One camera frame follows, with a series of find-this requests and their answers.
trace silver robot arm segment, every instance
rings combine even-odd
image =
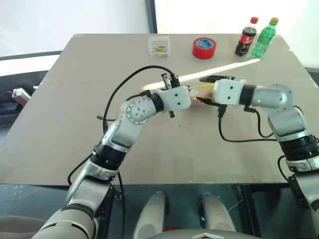
[[[189,108],[187,86],[151,91],[123,103],[120,115],[95,146],[68,191],[65,207],[53,214],[32,239],[94,239],[96,217],[109,198],[111,181],[126,153],[137,140],[143,125],[158,112]]]
[[[319,147],[318,139],[308,129],[300,109],[293,105],[290,89],[283,85],[269,87],[223,79],[215,83],[213,96],[224,105],[260,106],[281,146],[288,168],[288,178],[298,204],[310,208],[319,234]]]

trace white wall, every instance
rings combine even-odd
[[[75,33],[149,33],[145,0],[0,0],[0,57],[62,50]]]
[[[158,33],[241,33],[252,16],[259,18],[259,33],[278,17],[277,33],[304,66],[319,68],[319,0],[156,0],[155,4]]]

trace table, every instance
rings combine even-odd
[[[21,112],[0,148],[0,182],[66,185],[68,173],[102,137],[102,115],[110,94],[130,73],[145,65],[168,67],[179,76],[253,59],[234,55],[238,34],[172,34],[168,58],[148,54],[149,34],[74,35]],[[213,58],[200,60],[192,42],[213,38]],[[161,80],[161,70],[131,79],[113,100],[108,118],[141,87]],[[312,133],[319,135],[318,89],[284,39],[276,36],[260,61],[219,75],[270,85],[285,84],[294,94]],[[262,131],[270,132],[262,113]],[[276,142],[228,143],[218,133],[217,108],[191,107],[149,120],[120,170],[125,184],[278,183],[283,182]],[[223,132],[229,139],[257,138],[257,119],[242,108],[228,107]],[[289,175],[283,163],[284,172]]]

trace red tape roll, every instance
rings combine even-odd
[[[193,42],[193,55],[199,59],[211,58],[216,49],[216,42],[207,37],[201,37]]]

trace clear plastic box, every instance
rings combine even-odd
[[[149,37],[149,53],[152,57],[168,57],[170,53],[169,36]]]

